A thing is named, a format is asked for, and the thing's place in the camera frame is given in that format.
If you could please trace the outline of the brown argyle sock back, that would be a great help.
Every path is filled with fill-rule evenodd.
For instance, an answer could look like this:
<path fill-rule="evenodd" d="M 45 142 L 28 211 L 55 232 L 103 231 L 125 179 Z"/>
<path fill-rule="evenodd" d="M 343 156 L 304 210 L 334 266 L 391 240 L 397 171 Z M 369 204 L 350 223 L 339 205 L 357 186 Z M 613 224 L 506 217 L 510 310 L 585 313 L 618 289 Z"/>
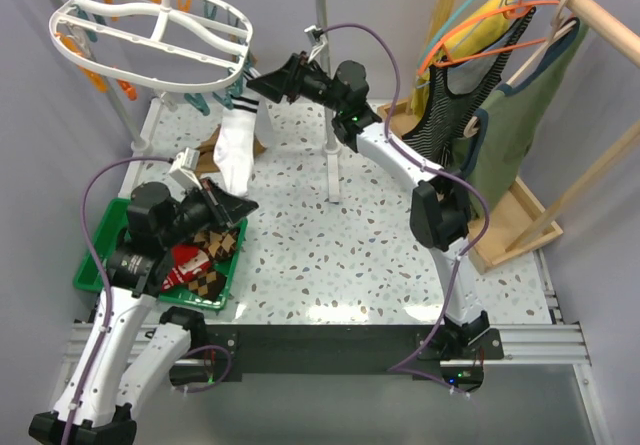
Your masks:
<path fill-rule="evenodd" d="M 238 250 L 239 232 L 239 228 L 223 233 L 201 231 L 193 237 L 192 244 L 204 251 L 213 262 L 223 262 Z"/>

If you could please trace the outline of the white striped sock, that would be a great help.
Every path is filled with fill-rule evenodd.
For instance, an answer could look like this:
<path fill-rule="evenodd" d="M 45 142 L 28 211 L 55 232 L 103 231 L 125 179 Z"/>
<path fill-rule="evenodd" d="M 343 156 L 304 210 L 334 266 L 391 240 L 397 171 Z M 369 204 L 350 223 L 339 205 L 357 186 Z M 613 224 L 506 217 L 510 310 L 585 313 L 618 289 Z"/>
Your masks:
<path fill-rule="evenodd" d="M 258 102 L 254 127 L 255 137 L 262 146 L 270 148 L 275 143 L 275 131 L 269 115 L 268 103 L 264 97 L 248 87 L 245 87 L 245 91 L 250 99 Z"/>
<path fill-rule="evenodd" d="M 223 110 L 213 161 L 222 174 L 226 191 L 246 197 L 254 165 L 253 143 L 259 95 L 246 89 L 232 103 L 232 109 Z"/>

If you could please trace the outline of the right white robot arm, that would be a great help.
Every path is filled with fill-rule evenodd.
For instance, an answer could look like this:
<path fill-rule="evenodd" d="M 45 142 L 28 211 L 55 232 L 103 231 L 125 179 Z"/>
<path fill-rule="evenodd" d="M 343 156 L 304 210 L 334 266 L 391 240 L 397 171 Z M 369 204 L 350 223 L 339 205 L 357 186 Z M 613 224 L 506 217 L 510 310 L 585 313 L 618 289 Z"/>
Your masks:
<path fill-rule="evenodd" d="M 490 325 L 468 257 L 470 197 L 460 174 L 444 171 L 392 138 L 368 103 L 366 70 L 358 62 L 346 60 L 328 75 L 305 53 L 294 54 L 281 68 L 249 79 L 247 86 L 274 103 L 304 98 L 331 110 L 336 138 L 410 192 L 410 231 L 430 251 L 444 293 L 443 315 L 423 345 L 469 357 Z"/>

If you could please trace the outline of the brown argyle sock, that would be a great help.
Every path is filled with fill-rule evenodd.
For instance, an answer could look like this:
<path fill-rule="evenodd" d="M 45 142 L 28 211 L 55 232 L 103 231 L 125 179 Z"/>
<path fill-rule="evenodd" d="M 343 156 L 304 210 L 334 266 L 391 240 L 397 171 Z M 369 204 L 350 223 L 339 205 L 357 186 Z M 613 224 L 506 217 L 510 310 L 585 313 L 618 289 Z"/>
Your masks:
<path fill-rule="evenodd" d="M 238 250 L 239 232 L 239 228 L 223 233 L 201 231 L 193 237 L 192 244 L 204 251 L 213 262 L 223 262 Z"/>
<path fill-rule="evenodd" d="M 199 298 L 215 302 L 224 290 L 227 277 L 217 270 L 201 274 L 187 283 L 187 289 Z"/>

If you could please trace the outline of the red christmas sock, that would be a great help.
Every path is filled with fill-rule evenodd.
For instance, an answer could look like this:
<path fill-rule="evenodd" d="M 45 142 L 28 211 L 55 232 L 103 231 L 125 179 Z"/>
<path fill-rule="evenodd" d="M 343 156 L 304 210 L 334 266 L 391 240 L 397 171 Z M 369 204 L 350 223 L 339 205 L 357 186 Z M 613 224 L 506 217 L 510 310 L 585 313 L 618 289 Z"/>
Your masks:
<path fill-rule="evenodd" d="M 162 284 L 162 291 L 168 291 L 178 285 L 193 281 L 211 266 L 208 255 L 193 245 L 180 244 L 172 248 L 174 267 Z"/>

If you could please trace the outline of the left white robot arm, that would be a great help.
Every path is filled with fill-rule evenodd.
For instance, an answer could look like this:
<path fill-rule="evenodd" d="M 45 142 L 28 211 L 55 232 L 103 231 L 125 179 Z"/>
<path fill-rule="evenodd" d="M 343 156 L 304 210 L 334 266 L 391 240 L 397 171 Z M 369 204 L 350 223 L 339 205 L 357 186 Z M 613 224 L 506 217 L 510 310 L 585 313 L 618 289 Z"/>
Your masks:
<path fill-rule="evenodd" d="M 161 182 L 135 188 L 120 244 L 103 263 L 107 278 L 95 321 L 72 378 L 53 409 L 37 414 L 29 434 L 41 444 L 131 444 L 136 418 L 181 357 L 210 349 L 204 316 L 172 307 L 151 341 L 131 350 L 175 265 L 172 250 L 201 231 L 227 232 L 257 209 L 209 179 L 182 201 Z"/>

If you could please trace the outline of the brown argyle sock front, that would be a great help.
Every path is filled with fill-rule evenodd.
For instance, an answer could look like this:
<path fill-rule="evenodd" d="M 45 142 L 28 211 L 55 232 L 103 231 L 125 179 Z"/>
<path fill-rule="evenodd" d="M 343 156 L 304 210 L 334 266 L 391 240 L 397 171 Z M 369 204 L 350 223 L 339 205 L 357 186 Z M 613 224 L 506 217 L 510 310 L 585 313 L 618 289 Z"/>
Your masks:
<path fill-rule="evenodd" d="M 224 290 L 227 277 L 217 270 L 201 274 L 187 283 L 187 289 L 199 298 L 215 302 Z"/>

